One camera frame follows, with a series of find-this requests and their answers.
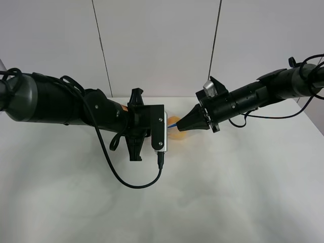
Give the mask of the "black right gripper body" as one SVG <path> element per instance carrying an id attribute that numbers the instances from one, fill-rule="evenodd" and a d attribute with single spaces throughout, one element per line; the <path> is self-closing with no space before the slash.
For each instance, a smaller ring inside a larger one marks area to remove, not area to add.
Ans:
<path id="1" fill-rule="evenodd" d="M 261 84 L 259 82 L 250 83 L 229 92 L 214 77 L 211 76 L 208 80 L 214 83 L 218 94 L 212 98 L 207 97 L 202 89 L 196 93 L 196 96 L 213 132 L 219 131 L 219 123 L 259 108 L 261 105 Z"/>

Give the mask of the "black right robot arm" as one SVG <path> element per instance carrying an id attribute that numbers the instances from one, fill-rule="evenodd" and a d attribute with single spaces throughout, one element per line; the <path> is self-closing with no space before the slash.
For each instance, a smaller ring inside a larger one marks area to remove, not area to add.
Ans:
<path id="1" fill-rule="evenodd" d="M 177 122 L 179 131 L 219 131 L 219 123 L 286 99 L 314 97 L 323 88 L 323 67 L 314 64 L 279 69 L 232 92 L 213 77 L 196 93 L 199 103 Z"/>

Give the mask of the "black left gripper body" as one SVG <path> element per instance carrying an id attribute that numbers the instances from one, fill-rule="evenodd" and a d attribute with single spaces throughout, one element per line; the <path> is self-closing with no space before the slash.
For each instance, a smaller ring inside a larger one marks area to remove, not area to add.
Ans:
<path id="1" fill-rule="evenodd" d="M 164 140 L 164 106 L 163 105 L 140 105 L 118 106 L 118 123 L 120 132 L 126 135 L 135 135 L 146 130 L 151 138 L 151 147 L 160 150 Z"/>

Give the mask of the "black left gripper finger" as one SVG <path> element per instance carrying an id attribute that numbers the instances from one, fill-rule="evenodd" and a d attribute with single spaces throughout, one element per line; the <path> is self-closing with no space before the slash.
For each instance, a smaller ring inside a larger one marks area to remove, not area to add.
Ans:
<path id="1" fill-rule="evenodd" d="M 132 89 L 131 96 L 128 102 L 128 106 L 140 106 L 144 105 L 142 99 L 143 90 L 141 88 Z"/>
<path id="2" fill-rule="evenodd" d="M 130 161 L 142 161 L 142 157 L 140 156 L 140 153 L 146 135 L 147 135 L 146 130 L 142 130 L 138 134 L 125 136 Z"/>

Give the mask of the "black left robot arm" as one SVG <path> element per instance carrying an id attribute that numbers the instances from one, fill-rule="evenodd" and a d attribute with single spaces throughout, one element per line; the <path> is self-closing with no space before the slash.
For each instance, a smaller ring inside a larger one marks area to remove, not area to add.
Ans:
<path id="1" fill-rule="evenodd" d="M 109 149 L 126 140 L 131 161 L 141 161 L 145 138 L 156 152 L 167 151 L 167 114 L 163 105 L 145 105 L 141 88 L 132 89 L 127 105 L 106 97 L 100 89 L 84 89 L 68 76 L 55 78 L 1 71 L 1 111 L 17 122 L 97 126 L 114 132 Z"/>

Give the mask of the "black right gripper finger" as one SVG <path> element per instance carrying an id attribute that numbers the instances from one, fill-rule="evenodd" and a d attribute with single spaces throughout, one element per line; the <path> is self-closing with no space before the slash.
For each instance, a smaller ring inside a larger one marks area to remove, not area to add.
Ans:
<path id="1" fill-rule="evenodd" d="M 196 104 L 193 109 L 178 121 L 179 127 L 207 127 L 208 122 L 204 109 L 200 104 Z"/>
<path id="2" fill-rule="evenodd" d="M 180 121 L 177 122 L 177 129 L 180 132 L 191 131 L 191 130 L 209 130 L 210 126 L 206 123 L 181 123 Z"/>

